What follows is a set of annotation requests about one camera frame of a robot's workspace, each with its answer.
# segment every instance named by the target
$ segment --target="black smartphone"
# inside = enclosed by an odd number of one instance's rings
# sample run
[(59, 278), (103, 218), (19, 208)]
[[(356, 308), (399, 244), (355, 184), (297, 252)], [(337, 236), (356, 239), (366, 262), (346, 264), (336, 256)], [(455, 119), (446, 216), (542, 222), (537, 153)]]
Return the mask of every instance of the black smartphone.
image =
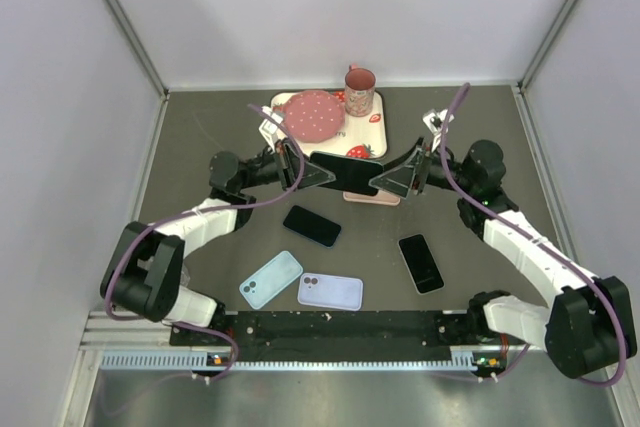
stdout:
[(401, 239), (398, 245), (419, 294), (426, 294), (444, 287), (436, 261), (423, 235), (406, 237)]
[(282, 225), (325, 247), (333, 247), (342, 230), (342, 227), (335, 222), (299, 205), (291, 207)]

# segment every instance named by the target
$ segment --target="white wall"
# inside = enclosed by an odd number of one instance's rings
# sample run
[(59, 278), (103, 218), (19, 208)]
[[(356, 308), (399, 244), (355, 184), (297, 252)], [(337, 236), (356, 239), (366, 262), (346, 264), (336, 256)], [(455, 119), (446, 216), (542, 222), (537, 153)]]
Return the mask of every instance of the white wall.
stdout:
[(631, 289), (640, 321), (640, 3), (582, 0), (530, 88), (589, 269)]
[(0, 412), (52, 425), (158, 96), (101, 0), (0, 0)]
[(170, 87), (520, 79), (564, 0), (121, 0)]

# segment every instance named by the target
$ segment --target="metal frame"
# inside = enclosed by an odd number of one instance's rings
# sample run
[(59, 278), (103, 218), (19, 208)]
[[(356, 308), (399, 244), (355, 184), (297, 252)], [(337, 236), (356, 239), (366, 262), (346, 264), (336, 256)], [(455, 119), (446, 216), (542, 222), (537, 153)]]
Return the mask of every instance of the metal frame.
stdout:
[(573, 13), (579, 1), (580, 0), (565, 0), (564, 3), (562, 4), (560, 12), (558, 12), (558, 15), (556, 15), (556, 18), (553, 20), (551, 27), (547, 31), (546, 35), (544, 36), (544, 39), (542, 40), (542, 43), (540, 44), (540, 47), (538, 47), (538, 50), (533, 56), (533, 59), (529, 63), (529, 66), (527, 67), (527, 70), (524, 73), (522, 81), (519, 82), (518, 84), (522, 88), (523, 92), (526, 92), (526, 90), (531, 85), (531, 82), (533, 82), (533, 80), (535, 79), (536, 74), (538, 73), (538, 71), (540, 70), (540, 67), (542, 66), (542, 63), (547, 58), (549, 51), (558, 40), (558, 36), (564, 29), (564, 26), (567, 23), (567, 20)]
[(116, 25), (120, 29), (123, 37), (125, 38), (127, 44), (131, 48), (131, 53), (136, 58), (140, 67), (146, 74), (149, 82), (153, 85), (153, 87), (158, 91), (158, 94), (162, 97), (166, 97), (169, 93), (169, 90), (165, 86), (160, 74), (156, 70), (149, 54), (147, 53), (144, 45), (140, 41), (138, 34), (136, 34), (135, 29), (133, 28), (133, 24), (129, 20), (122, 4), (120, 4), (119, 0), (104, 0), (108, 10), (113, 15), (113, 19), (115, 20)]
[[(146, 190), (153, 157), (166, 112), (169, 91), (160, 78), (153, 62), (146, 52), (142, 42), (137, 36), (128, 16), (118, 0), (104, 0), (111, 11), (116, 24), (129, 44), (132, 54), (139, 62), (145, 74), (154, 88), (161, 96), (160, 107), (154, 133), (150, 139), (148, 156), (140, 174), (139, 191), (132, 205), (132, 217), (136, 217), (141, 209), (144, 192)], [(548, 208), (558, 234), (560, 247), (567, 255), (577, 260), (575, 245), (571, 239), (571, 226), (565, 215), (565, 206), (548, 158), (544, 150), (544, 144), (539, 137), (536, 119), (530, 103), (527, 100), (526, 91), (535, 80), (536, 74), (550, 53), (551, 48), (557, 42), (560, 33), (566, 25), (571, 13), (579, 0), (565, 0), (560, 12), (553, 21), (549, 31), (537, 49), (529, 64), (523, 79), (513, 85), (513, 95), (520, 113), (522, 123), (527, 135), (529, 147), (533, 153), (538, 176), (540, 177)], [(85, 327), (85, 333), (79, 346), (72, 378), (67, 390), (61, 417), (56, 425), (62, 427), (84, 426), (91, 395), (95, 389), (97, 374), (102, 363), (105, 350), (203, 350), (202, 348), (170, 347), (170, 328), (162, 324), (154, 324), (147, 321), (131, 321), (119, 323), (106, 317), (104, 312), (91, 312)], [(452, 352), (464, 350), (482, 350), (483, 347), (459, 346), (452, 348)], [(220, 352), (228, 352), (228, 348), (221, 348)], [(627, 374), (613, 387), (613, 395), (617, 403), (620, 415), (625, 426), (640, 427), (640, 379), (638, 368), (631, 362), (628, 364)]]
[[(492, 80), (475, 80), (474, 86), (495, 86), (495, 85), (511, 85), (517, 83), (519, 79), (492, 79)], [(391, 81), (391, 82), (376, 82), (376, 88), (410, 88), (410, 87), (456, 87), (462, 84), (464, 80), (448, 79), (448, 80), (433, 80), (433, 81)], [(343, 81), (330, 81), (323, 82), (322, 86), (327, 90), (339, 90), (344, 88)], [(240, 84), (225, 84), (224, 86), (207, 86), (207, 87), (172, 87), (171, 92), (220, 92), (229, 90), (273, 90), (278, 89), (282, 92), (297, 91), (309, 88), (309, 82), (289, 82), (278, 85), (264, 83), (264, 84), (252, 84), (252, 85), (240, 85)]]

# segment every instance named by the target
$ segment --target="metal floor panel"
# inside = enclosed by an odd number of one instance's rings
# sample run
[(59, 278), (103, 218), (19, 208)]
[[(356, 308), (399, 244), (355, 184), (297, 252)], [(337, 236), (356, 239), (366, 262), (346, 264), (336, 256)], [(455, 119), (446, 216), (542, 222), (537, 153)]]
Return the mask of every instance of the metal floor panel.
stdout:
[[(167, 375), (101, 372), (115, 410)], [(615, 427), (611, 392), (561, 376), (529, 354), (498, 384), (416, 372), (237, 372), (206, 387), (168, 380), (123, 414), (107, 418), (94, 395), (86, 427)]]

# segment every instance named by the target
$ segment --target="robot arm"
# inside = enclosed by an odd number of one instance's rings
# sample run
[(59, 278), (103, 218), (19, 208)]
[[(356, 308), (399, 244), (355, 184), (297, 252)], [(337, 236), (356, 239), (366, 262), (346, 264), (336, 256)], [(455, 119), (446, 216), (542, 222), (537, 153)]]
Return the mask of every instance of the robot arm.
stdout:
[[(385, 165), (319, 152), (300, 159), (288, 139), (277, 139), (275, 132), (263, 124), (261, 133), (269, 147), (247, 161), (231, 152), (214, 155), (209, 166), (210, 198), (193, 209), (196, 215), (163, 224), (144, 239), (115, 284), (113, 302), (155, 322), (215, 326), (224, 315), (224, 304), (179, 285), (182, 261), (212, 239), (242, 227), (251, 210), (202, 210), (213, 205), (254, 203), (254, 198), (241, 193), (248, 187), (280, 182), (283, 189), (290, 188), (301, 164), (304, 175), (298, 189), (318, 186), (354, 193), (383, 190), (403, 198), (410, 193), (423, 193), (426, 186), (451, 190), (436, 149), (445, 114), (446, 111), (430, 112), (423, 118), (433, 134), (430, 143), (419, 138), (406, 154)], [(460, 217), (532, 283), (545, 305), (528, 304), (503, 291), (481, 293), (469, 302), (469, 329), (484, 336), (507, 333), (537, 346), (571, 378), (615, 363), (618, 347), (608, 315), (584, 282), (538, 248), (537, 244), (544, 243), (560, 253), (535, 231), (504, 193), (501, 181), (506, 168), (502, 160), (497, 144), (480, 140), (471, 146), (462, 162), (456, 162), (452, 153), (446, 162), (466, 193), (524, 229), (532, 240), (499, 220), (488, 218), (464, 199), (458, 201)], [(125, 229), (101, 284), (103, 297), (115, 266), (145, 228), (146, 225), (133, 222)], [(635, 355), (637, 345), (626, 287), (615, 277), (601, 280), (585, 269), (581, 272), (608, 296), (623, 327), (627, 357)]]

